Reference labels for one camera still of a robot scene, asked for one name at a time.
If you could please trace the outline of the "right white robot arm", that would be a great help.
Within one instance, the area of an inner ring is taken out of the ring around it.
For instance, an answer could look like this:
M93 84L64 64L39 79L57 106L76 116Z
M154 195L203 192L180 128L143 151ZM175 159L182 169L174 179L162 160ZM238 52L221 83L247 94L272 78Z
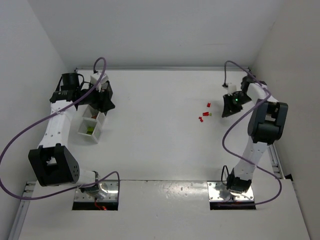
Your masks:
M223 118L239 113L248 102L255 104L247 126L246 148L226 179L226 189L236 194L248 191L263 153L284 131L289 106L276 100L267 89L265 82L256 83L247 75L242 78L239 91L229 89L223 96Z

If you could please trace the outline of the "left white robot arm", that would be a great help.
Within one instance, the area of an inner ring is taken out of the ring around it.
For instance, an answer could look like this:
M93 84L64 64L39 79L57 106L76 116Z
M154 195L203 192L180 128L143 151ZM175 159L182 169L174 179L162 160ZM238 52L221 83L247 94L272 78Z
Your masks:
M81 192L102 198L107 194L107 186L98 182L96 171L80 168L68 150L68 138L79 105L85 105L78 133L99 142L107 112L115 108L111 101L113 90L105 73L95 71L87 82L87 89L79 82L80 77L78 73L62 74L63 85L59 85L50 98L50 112L54 117L48 121L38 147L29 151L28 159L42 187L78 185ZM72 104L85 94L88 96L79 104Z

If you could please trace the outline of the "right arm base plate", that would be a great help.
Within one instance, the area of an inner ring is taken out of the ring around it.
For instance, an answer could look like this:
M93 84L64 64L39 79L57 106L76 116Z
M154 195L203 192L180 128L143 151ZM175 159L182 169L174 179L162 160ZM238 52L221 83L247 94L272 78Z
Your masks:
M250 186L246 192L233 192L221 181L207 182L208 198L211 203L254 202L253 188Z

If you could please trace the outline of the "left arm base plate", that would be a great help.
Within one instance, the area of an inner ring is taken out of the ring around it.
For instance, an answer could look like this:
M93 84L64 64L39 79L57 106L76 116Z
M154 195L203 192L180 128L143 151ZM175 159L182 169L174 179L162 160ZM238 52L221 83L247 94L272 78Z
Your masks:
M74 202L98 202L113 203L118 201L119 183L115 180L104 180L90 187L77 188L74 194Z

